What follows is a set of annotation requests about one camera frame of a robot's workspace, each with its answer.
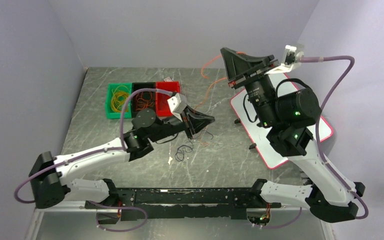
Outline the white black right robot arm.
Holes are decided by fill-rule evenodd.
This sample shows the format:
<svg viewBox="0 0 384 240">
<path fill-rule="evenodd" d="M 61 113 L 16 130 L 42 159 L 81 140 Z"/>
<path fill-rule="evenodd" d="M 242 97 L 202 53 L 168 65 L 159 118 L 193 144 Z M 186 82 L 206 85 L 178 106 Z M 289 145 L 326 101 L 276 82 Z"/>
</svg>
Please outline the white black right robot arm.
<svg viewBox="0 0 384 240">
<path fill-rule="evenodd" d="M 365 185 L 346 178 L 323 152 L 320 120 L 325 103 L 319 102 L 312 88 L 298 78 L 290 82 L 301 85 L 301 89 L 285 95 L 280 95 L 280 86 L 270 80 L 270 74 L 289 72 L 302 63 L 348 60 L 348 73 L 355 59 L 349 55 L 305 57 L 290 45 L 282 62 L 273 55 L 250 56 L 227 47 L 221 48 L 220 54 L 229 86 L 245 88 L 257 125 L 269 130 L 266 137 L 270 146 L 311 180 L 310 185 L 288 185 L 258 179 L 251 189 L 250 202 L 255 207 L 272 203 L 301 207 L 328 223 L 366 218 L 369 210 L 362 199 Z"/>
</svg>

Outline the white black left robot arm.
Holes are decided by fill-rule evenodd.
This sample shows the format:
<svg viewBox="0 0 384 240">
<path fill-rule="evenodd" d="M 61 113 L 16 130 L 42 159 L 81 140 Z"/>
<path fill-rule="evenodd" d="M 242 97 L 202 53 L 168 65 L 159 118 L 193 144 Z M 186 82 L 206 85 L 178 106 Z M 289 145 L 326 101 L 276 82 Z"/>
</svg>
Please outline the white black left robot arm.
<svg viewBox="0 0 384 240">
<path fill-rule="evenodd" d="M 187 106 L 180 117 L 160 119 L 154 110 L 141 110 L 132 119 L 132 129 L 103 145 L 81 152 L 53 156 L 41 153 L 29 173 L 29 181 L 38 209 L 53 207 L 62 201 L 92 201 L 106 208 L 119 200 L 110 179 L 85 180 L 81 177 L 99 167 L 131 162 L 153 151 L 152 143 L 184 132 L 190 139 L 215 121 L 213 116 Z"/>
</svg>

